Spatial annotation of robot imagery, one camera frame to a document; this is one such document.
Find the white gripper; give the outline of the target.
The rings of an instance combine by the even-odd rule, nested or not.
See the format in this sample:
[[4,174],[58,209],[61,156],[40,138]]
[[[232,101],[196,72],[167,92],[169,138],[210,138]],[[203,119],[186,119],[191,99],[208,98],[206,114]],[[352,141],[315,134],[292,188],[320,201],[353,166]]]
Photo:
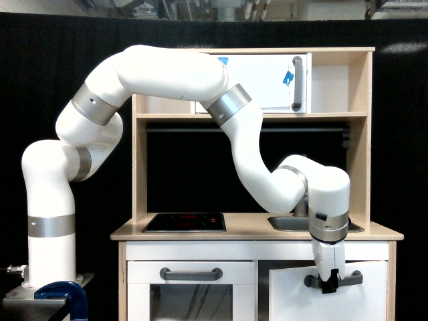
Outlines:
[[338,289],[338,277],[345,277],[345,244],[339,241],[335,244],[312,240],[312,251],[316,269],[321,281],[323,294],[335,293]]

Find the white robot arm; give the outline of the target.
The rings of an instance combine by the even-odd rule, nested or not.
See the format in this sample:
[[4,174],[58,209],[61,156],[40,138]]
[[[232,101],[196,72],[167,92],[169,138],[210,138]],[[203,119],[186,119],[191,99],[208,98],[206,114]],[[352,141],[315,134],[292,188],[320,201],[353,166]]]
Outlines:
[[286,214],[307,198],[318,274],[338,287],[345,274],[348,174],[299,155],[268,170],[259,151],[262,111],[227,66],[209,54],[146,45],[98,65],[59,115],[57,138],[34,142],[23,153],[29,286],[75,280],[70,183],[90,178],[115,149],[123,133],[118,109],[133,94],[200,102],[227,135],[242,185],[266,211]]

